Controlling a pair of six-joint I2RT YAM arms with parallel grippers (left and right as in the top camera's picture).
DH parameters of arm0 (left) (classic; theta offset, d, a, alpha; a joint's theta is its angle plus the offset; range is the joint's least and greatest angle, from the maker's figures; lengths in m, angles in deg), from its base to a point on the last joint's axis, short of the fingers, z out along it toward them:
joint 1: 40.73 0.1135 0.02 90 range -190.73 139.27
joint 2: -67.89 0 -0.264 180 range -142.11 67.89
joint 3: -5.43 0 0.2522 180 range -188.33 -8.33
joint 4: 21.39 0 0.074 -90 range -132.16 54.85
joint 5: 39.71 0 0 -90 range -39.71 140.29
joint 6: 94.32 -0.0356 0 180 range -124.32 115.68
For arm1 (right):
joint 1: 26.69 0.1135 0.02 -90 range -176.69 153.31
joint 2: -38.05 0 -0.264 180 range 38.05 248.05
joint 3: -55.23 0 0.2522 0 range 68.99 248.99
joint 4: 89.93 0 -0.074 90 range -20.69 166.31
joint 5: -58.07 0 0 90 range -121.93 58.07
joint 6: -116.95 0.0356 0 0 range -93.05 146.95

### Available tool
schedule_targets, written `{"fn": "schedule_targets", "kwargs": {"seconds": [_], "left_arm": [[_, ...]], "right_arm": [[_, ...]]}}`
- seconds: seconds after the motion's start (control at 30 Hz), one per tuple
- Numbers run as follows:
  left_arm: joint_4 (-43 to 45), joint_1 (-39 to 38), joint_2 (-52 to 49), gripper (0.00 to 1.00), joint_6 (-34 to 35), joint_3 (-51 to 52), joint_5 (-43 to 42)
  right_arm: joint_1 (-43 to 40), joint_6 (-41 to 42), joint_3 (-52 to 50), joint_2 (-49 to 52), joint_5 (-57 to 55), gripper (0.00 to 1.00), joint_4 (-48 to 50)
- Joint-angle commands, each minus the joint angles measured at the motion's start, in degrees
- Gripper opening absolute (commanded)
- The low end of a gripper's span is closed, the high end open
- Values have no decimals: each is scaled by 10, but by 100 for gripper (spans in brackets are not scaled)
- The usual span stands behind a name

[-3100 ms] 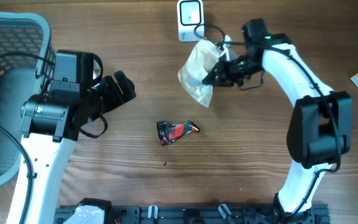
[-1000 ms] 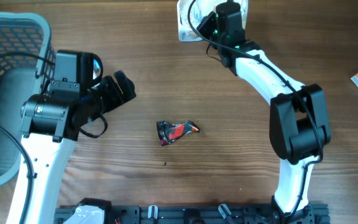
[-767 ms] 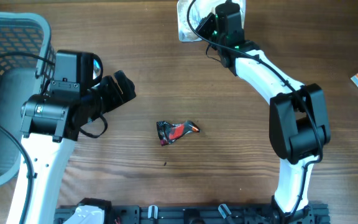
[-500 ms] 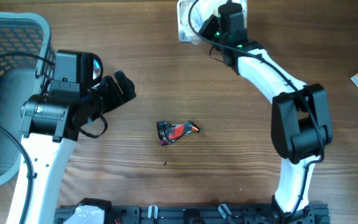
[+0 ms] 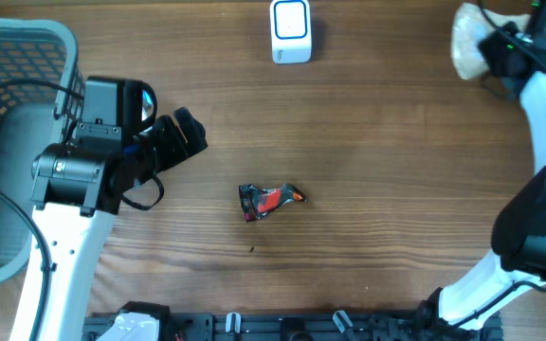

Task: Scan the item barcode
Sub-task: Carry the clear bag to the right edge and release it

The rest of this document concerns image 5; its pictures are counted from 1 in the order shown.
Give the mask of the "red dark small package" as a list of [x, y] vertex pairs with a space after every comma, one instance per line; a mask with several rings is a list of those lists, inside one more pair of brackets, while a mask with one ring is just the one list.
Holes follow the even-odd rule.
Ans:
[[261, 220], [277, 208], [292, 202], [306, 202], [306, 195], [291, 184], [262, 189], [253, 184], [239, 186], [242, 211], [247, 223]]

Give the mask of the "white plastic pouch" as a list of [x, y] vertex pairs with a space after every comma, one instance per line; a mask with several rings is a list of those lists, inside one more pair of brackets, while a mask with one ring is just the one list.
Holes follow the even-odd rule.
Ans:
[[477, 5], [462, 3], [459, 6], [452, 24], [450, 55], [461, 79], [471, 81], [488, 71], [478, 44], [495, 31]]

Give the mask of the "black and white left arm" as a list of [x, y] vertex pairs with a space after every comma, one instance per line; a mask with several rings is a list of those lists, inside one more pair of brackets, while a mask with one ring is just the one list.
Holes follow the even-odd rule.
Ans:
[[126, 191], [202, 152], [204, 126], [181, 107], [160, 116], [144, 81], [92, 76], [82, 118], [32, 166], [37, 229], [13, 340], [78, 340], [101, 250], [120, 205], [146, 210]]

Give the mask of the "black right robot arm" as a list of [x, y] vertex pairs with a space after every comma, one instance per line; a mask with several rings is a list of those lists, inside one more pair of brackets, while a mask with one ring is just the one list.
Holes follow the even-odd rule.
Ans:
[[531, 134], [534, 176], [494, 222], [491, 249], [461, 279], [422, 301], [405, 328], [432, 340], [486, 340], [492, 317], [530, 290], [546, 293], [546, 0], [501, 15], [482, 1], [459, 6], [451, 58], [466, 81], [494, 77], [517, 99]]

